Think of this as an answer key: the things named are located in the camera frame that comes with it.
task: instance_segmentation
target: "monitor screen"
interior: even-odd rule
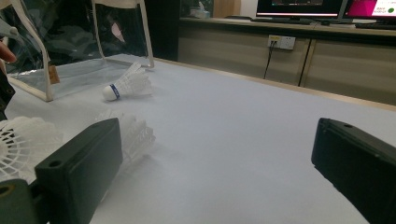
[[[346,17],[356,19],[396,20],[396,0],[349,0],[346,5]]]
[[[343,0],[259,0],[257,17],[337,18]]]

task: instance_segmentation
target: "white shuttlecock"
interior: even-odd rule
[[[63,135],[40,118],[0,121],[0,182],[12,178],[35,180],[35,166],[63,144]]]
[[[148,95],[152,94],[151,82],[141,64],[133,63],[114,84],[106,86],[102,94],[107,101],[118,100],[126,95]]]
[[[137,159],[155,140],[152,128],[146,125],[145,120],[137,120],[134,115],[125,114],[119,110],[107,110],[101,113],[95,122],[105,119],[119,119],[121,134],[121,149],[123,154],[123,167],[130,165]]]

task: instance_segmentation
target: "table surface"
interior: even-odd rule
[[[17,89],[7,108],[9,119],[53,122],[64,141],[109,108],[153,128],[153,146],[92,223],[367,223],[311,163],[316,128],[319,118],[337,119],[396,146],[394,107],[155,65],[152,96],[106,102],[101,85],[45,103]]]

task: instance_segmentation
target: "clear plastic bag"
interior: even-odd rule
[[[154,65],[143,0],[9,2],[1,17],[23,40],[8,40],[10,82],[45,101],[113,81],[135,61]]]

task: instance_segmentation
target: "wooden cabinet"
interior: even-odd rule
[[[178,61],[396,105],[396,33],[320,25],[184,20]],[[293,50],[268,35],[295,36]]]
[[[239,15],[241,13],[241,0],[214,0],[213,17]]]

